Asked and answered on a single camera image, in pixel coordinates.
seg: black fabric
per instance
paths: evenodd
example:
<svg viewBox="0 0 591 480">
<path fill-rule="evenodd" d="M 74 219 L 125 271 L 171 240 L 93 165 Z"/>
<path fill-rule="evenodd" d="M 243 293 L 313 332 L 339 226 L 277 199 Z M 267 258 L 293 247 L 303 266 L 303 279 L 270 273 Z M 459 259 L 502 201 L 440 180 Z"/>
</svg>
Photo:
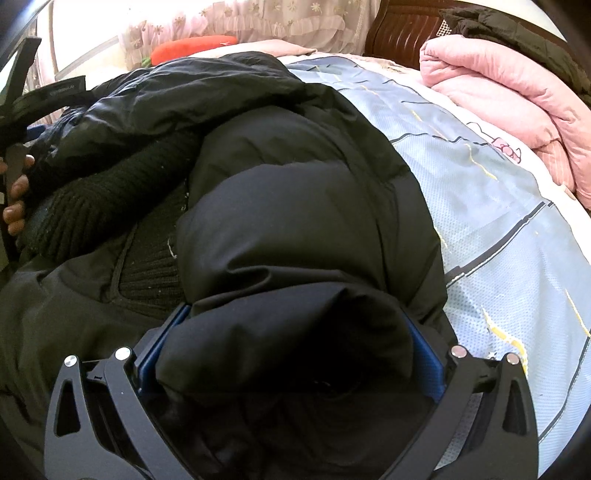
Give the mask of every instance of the black fabric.
<svg viewBox="0 0 591 480">
<path fill-rule="evenodd" d="M 444 9 L 441 10 L 441 16 L 452 33 L 493 41 L 531 58 L 554 73 L 591 108 L 591 81 L 562 47 L 506 15 L 485 7 Z"/>
<path fill-rule="evenodd" d="M 341 94 L 265 54 L 176 60 L 99 91 L 34 147 L 24 239 L 56 261 L 35 257 L 0 291 L 11 430 L 40 453 L 63 358 L 133 345 L 180 291 L 191 315 L 157 362 L 168 396 L 153 408 L 199 474 L 379 478 L 432 406 L 405 315 L 456 341 L 404 160 Z"/>
<path fill-rule="evenodd" d="M 57 263 L 93 251 L 113 231 L 142 218 L 189 174 L 199 144 L 192 132 L 174 132 L 108 170 L 68 183 L 28 218 L 22 242 Z"/>
</svg>

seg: human hand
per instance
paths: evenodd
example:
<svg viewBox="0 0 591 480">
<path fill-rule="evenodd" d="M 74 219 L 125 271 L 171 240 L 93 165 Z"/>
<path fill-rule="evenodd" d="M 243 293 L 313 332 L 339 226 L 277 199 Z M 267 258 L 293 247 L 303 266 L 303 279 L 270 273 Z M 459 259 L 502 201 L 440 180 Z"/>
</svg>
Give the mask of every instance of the human hand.
<svg viewBox="0 0 591 480">
<path fill-rule="evenodd" d="M 31 155 L 25 156 L 25 169 L 31 168 L 34 163 L 35 159 Z M 4 175 L 7 171 L 8 165 L 4 163 L 4 159 L 0 158 L 0 175 Z M 17 236 L 25 228 L 25 204 L 20 199 L 29 190 L 29 179 L 26 175 L 21 175 L 9 188 L 10 191 L 8 194 L 10 198 L 16 201 L 4 209 L 2 218 L 8 224 L 8 233 L 12 236 Z"/>
</svg>

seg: pillow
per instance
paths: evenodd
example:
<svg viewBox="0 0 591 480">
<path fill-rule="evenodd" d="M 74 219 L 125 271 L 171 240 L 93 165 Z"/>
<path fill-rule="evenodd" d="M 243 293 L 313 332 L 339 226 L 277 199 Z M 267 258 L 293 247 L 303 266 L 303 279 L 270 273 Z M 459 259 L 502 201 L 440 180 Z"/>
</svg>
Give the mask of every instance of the pillow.
<svg viewBox="0 0 591 480">
<path fill-rule="evenodd" d="M 315 48 L 304 48 L 284 40 L 262 40 L 250 43 L 239 43 L 228 47 L 214 48 L 213 50 L 201 51 L 191 55 L 201 59 L 218 59 L 229 53 L 239 53 L 242 51 L 261 51 L 274 57 L 283 57 L 285 55 L 307 55 L 314 53 Z"/>
<path fill-rule="evenodd" d="M 212 48 L 225 45 L 235 45 L 236 43 L 238 43 L 236 37 L 227 35 L 182 38 L 181 40 L 169 41 L 159 45 L 154 49 L 152 55 L 150 55 L 150 59 L 152 60 L 152 65 L 156 66 L 165 61 L 188 57 L 199 51 L 211 50 Z"/>
</svg>

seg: pink quilt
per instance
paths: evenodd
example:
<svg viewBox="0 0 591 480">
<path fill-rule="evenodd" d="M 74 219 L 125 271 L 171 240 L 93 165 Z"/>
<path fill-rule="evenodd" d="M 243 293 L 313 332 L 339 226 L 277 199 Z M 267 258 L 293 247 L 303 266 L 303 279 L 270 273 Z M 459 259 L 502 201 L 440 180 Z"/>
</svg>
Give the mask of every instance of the pink quilt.
<svg viewBox="0 0 591 480">
<path fill-rule="evenodd" d="M 423 83 L 519 138 L 591 209 L 591 110 L 556 75 L 508 47 L 461 35 L 421 48 Z"/>
</svg>

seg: light blue bedsheet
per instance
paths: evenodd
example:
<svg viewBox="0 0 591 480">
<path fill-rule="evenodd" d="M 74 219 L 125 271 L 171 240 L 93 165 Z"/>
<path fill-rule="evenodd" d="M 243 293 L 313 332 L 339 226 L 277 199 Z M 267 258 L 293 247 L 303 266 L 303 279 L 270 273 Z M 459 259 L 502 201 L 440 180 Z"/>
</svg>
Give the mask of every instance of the light blue bedsheet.
<svg viewBox="0 0 591 480">
<path fill-rule="evenodd" d="M 446 312 L 475 356 L 511 351 L 527 369 L 540 475 L 591 404 L 591 265 L 533 176 L 412 88 L 341 57 L 288 68 L 331 85 L 392 142 L 421 184 L 441 237 Z M 462 447 L 474 398 L 441 464 Z"/>
</svg>

